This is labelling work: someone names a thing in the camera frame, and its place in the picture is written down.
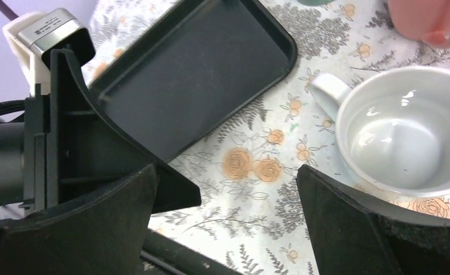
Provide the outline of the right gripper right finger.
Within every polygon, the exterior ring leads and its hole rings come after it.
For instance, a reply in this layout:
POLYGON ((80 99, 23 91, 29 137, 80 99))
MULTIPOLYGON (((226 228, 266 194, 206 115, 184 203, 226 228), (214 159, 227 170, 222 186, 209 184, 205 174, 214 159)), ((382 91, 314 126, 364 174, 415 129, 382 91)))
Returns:
POLYGON ((450 274, 450 219, 383 201, 308 165, 297 187, 320 274, 450 274))

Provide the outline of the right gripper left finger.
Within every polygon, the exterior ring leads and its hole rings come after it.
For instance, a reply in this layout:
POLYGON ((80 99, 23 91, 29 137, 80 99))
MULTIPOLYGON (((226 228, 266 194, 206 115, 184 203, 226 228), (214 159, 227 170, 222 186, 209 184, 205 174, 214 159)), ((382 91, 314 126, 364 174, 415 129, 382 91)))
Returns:
POLYGON ((24 219, 0 220, 0 274, 135 274, 157 185, 148 165, 24 219))

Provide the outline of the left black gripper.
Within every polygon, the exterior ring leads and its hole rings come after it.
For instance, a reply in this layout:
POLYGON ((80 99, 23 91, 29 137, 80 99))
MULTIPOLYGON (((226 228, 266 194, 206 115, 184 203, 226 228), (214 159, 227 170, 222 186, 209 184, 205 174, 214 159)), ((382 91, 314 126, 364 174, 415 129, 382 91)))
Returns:
POLYGON ((25 99, 23 204, 33 213, 64 203, 152 164, 159 180, 153 213, 200 206, 200 189, 133 140, 90 102, 69 49, 50 54, 51 92, 25 99))

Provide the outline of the light blue mug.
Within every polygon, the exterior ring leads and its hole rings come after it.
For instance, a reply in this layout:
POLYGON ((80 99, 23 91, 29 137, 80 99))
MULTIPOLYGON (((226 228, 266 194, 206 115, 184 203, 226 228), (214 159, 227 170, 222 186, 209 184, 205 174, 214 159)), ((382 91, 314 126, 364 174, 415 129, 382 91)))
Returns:
POLYGON ((320 73, 310 94, 353 178, 407 197, 450 194, 449 69, 387 70, 355 88, 320 73))

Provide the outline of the plain pink mug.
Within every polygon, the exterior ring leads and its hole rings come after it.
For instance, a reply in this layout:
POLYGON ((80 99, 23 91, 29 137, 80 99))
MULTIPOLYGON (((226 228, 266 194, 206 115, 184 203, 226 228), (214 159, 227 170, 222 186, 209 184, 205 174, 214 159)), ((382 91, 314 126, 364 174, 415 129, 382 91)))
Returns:
POLYGON ((450 0, 389 0, 388 10, 403 37, 450 49, 450 0))

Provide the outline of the cream floral mug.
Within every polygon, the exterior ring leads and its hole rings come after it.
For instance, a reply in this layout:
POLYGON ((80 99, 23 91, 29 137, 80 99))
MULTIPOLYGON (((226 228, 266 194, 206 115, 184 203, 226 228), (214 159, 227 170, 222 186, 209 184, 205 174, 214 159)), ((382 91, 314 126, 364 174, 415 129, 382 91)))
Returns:
POLYGON ((299 3, 305 6, 322 6, 333 1, 334 0, 298 0, 299 3))

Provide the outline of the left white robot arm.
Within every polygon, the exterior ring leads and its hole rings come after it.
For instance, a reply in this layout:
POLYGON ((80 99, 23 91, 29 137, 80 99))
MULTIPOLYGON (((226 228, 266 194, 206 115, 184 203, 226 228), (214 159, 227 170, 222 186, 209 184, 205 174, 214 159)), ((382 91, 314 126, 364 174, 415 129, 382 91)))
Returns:
POLYGON ((76 54, 50 54, 50 93, 0 103, 0 206, 48 209, 154 166, 153 213, 199 206, 200 189, 91 102, 76 54))

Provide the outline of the floral tablecloth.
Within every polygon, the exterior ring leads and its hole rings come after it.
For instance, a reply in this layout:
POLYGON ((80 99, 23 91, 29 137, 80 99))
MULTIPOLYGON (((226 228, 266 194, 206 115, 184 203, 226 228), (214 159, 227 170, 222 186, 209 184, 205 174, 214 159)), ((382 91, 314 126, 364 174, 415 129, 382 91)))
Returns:
POLYGON ((308 164, 358 190, 342 168, 334 123, 309 93, 329 72, 354 87, 409 65, 450 69, 450 49, 400 36, 385 1, 310 7, 264 1, 298 47, 293 71, 171 162, 198 184, 202 205, 155 214, 150 227, 243 274, 318 274, 295 182, 308 164))

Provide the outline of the black plastic tray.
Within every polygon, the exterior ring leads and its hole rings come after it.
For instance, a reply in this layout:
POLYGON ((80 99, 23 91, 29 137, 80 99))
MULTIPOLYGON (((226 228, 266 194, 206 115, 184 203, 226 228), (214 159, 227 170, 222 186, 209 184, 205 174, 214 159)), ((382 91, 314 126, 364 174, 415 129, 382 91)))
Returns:
POLYGON ((287 76, 297 55, 292 36, 258 1, 182 1, 86 95, 169 161, 287 76))

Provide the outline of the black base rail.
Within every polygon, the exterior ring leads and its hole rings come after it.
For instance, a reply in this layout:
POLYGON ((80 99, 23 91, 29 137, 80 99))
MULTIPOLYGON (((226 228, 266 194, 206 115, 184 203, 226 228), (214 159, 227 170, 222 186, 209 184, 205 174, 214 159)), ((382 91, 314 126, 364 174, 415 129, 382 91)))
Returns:
POLYGON ((136 274, 238 274, 151 229, 145 231, 140 259, 136 274))

